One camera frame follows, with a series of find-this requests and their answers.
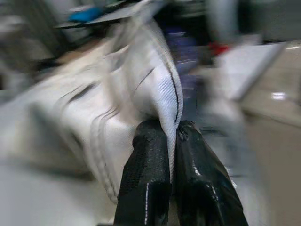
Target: blue object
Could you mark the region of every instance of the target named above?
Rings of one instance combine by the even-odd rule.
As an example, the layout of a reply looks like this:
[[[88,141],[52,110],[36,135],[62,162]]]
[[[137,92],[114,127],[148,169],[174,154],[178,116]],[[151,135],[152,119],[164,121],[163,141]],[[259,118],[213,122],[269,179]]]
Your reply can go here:
[[[87,23],[95,20],[101,15],[101,11],[97,7],[92,7],[86,11],[76,12],[69,16],[69,21]]]

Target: floor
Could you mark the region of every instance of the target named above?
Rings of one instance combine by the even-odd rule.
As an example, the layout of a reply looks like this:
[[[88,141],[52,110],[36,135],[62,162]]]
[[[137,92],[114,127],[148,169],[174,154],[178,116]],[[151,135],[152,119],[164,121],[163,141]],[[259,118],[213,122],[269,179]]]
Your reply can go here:
[[[269,184],[272,226],[301,225],[301,41],[287,44],[241,103]]]

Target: desk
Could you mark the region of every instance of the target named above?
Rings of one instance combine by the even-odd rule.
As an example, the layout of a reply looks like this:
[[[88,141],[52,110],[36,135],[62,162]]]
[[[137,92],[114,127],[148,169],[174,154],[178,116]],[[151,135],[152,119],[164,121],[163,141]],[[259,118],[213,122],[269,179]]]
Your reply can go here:
[[[146,18],[152,18],[157,14],[167,3],[165,1],[154,1],[148,4],[143,11],[143,16]],[[135,4],[130,4],[127,7],[118,9],[112,13],[105,14],[93,21],[88,23],[73,23],[65,22],[58,26],[57,29],[71,29],[71,28],[80,28],[80,27],[91,27],[101,24],[112,24],[119,22],[121,19],[128,18],[133,14],[133,7]]]

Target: textured rubber surface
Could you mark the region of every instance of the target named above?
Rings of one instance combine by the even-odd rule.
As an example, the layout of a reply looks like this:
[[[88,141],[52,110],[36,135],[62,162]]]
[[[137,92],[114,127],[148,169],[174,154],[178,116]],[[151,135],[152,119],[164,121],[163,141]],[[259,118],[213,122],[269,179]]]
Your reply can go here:
[[[177,132],[177,205],[182,226],[247,226],[227,171],[191,121]]]
[[[114,223],[164,225],[171,184],[167,137],[160,122],[142,122],[136,129],[133,147],[124,166]]]

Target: red object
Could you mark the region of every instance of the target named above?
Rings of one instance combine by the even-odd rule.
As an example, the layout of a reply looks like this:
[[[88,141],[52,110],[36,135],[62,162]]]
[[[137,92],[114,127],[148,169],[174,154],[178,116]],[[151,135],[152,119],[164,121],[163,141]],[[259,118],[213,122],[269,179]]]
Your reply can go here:
[[[215,56],[220,55],[229,49],[229,47],[227,45],[220,45],[217,43],[210,43],[208,46],[209,46],[210,50],[213,51],[213,54]]]

